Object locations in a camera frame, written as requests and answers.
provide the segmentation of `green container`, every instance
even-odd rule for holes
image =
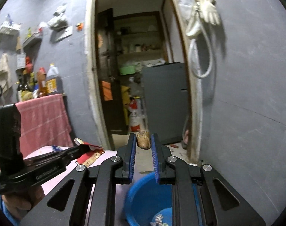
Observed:
[[[127,67],[121,67],[120,68],[120,75],[129,75],[136,73],[135,66],[127,66]]]

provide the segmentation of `gray refrigerator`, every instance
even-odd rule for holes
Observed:
[[[141,73],[150,133],[157,133],[162,145],[180,142],[189,113],[185,64],[146,67]]]

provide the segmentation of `silver screw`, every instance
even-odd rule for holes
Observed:
[[[82,172],[84,169],[85,169],[85,165],[78,165],[78,166],[76,167],[76,171],[77,171],[77,172]]]
[[[169,162],[176,162],[176,157],[175,156],[169,156],[168,158]]]
[[[206,165],[203,166],[203,169],[204,169],[205,171],[209,172],[209,171],[212,170],[212,167],[211,167],[210,165],[206,164]]]
[[[112,158],[111,158],[111,160],[113,161],[113,162],[117,162],[117,161],[120,161],[120,156],[117,156],[117,155],[115,155],[115,156],[113,156]]]

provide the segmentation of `shelf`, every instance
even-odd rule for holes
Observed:
[[[42,39],[43,39],[43,36],[40,32],[33,33],[32,36],[30,36],[23,43],[24,50],[27,50],[27,48],[30,48],[30,47],[34,46],[35,44],[41,42]]]
[[[21,30],[21,25],[12,24],[10,25],[9,22],[5,21],[1,25],[0,34],[6,35],[16,35]]]
[[[148,51],[141,51],[141,52],[126,53],[126,54],[118,55],[118,58],[140,57],[140,56],[160,54],[160,53],[162,53],[162,50],[161,49],[156,49],[156,50],[148,50]]]
[[[152,36],[159,36],[158,31],[145,31],[145,32],[138,32],[138,33],[130,33],[126,35],[118,35],[116,38],[122,38],[122,39],[127,39],[127,38],[138,38],[138,37],[152,37]]]

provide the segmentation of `door frame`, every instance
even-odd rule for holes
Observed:
[[[88,90],[91,109],[94,120],[97,126],[97,133],[100,144],[105,149],[110,149],[109,137],[106,131],[103,110],[101,106],[100,90],[97,76],[96,65],[96,38],[95,38],[95,15],[96,15],[97,0],[87,0],[86,14],[85,14],[85,52],[87,54],[87,76],[88,76]],[[201,147],[201,127],[202,127],[202,89],[201,80],[194,77],[192,71],[188,66],[188,49],[189,40],[185,34],[185,25],[181,19],[181,13],[178,8],[177,0],[172,0],[173,10],[177,19],[178,29],[181,36],[184,63],[186,64],[189,95],[189,128],[191,135],[188,141],[188,157],[191,162],[197,162]]]

